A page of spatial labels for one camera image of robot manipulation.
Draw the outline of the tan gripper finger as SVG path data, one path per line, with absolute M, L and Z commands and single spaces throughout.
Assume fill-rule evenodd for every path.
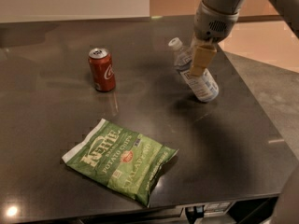
M 192 49 L 191 75 L 196 77 L 203 75 L 216 53 L 217 49 L 213 45 L 195 45 Z

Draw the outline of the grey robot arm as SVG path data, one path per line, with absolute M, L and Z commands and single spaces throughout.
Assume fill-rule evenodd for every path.
M 201 0 L 193 23 L 192 76 L 200 77 L 216 54 L 216 45 L 232 31 L 246 0 Z M 299 0 L 268 0 L 299 37 Z

